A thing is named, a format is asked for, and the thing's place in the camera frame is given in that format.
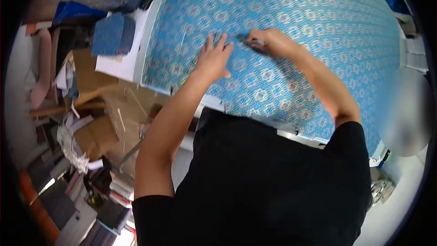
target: blue patterned fabric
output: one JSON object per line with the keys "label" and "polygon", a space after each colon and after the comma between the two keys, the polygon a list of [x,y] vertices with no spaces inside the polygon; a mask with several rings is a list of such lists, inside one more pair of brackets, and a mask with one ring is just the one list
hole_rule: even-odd
{"label": "blue patterned fabric", "polygon": [[375,96],[399,67],[399,30],[384,0],[164,0],[146,56],[142,83],[177,90],[194,68],[207,33],[234,41],[231,79],[207,94],[225,111],[252,112],[298,125],[299,135],[329,139],[334,123],[301,71],[292,63],[255,53],[240,41],[251,28],[276,27],[325,63],[360,106],[371,156],[379,143]]}

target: black t-shirt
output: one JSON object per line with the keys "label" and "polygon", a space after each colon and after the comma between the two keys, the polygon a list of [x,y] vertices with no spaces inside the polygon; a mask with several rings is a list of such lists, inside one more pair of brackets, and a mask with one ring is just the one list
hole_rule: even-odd
{"label": "black t-shirt", "polygon": [[139,245],[354,243],[371,200],[359,123],[339,126],[320,150],[254,120],[209,115],[175,196],[133,202]]}

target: right hand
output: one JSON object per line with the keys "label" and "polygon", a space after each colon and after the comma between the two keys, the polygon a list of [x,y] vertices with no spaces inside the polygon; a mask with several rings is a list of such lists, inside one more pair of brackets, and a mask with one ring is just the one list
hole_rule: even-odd
{"label": "right hand", "polygon": [[261,51],[268,52],[274,57],[284,57],[293,60],[300,54],[306,52],[303,45],[292,41],[288,36],[278,29],[256,30],[252,29],[246,41],[253,40],[264,41],[264,46],[257,43],[251,44],[251,47]]}

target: left hand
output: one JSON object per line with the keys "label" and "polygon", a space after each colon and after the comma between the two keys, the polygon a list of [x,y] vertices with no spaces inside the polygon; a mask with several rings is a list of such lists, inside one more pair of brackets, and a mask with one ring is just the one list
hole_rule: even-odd
{"label": "left hand", "polygon": [[222,77],[231,77],[231,73],[226,69],[226,63],[234,48],[234,43],[230,42],[225,47],[226,38],[227,34],[222,34],[217,46],[214,47],[212,34],[208,34],[206,45],[202,47],[193,73],[200,74],[202,78],[208,80],[210,83]]}

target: pink fabric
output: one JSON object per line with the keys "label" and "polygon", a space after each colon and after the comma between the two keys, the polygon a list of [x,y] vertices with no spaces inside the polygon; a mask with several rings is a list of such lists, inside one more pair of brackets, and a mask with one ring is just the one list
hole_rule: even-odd
{"label": "pink fabric", "polygon": [[38,31],[39,43],[39,79],[30,93],[30,105],[37,109],[47,95],[50,87],[50,56],[52,53],[52,36],[47,29]]}

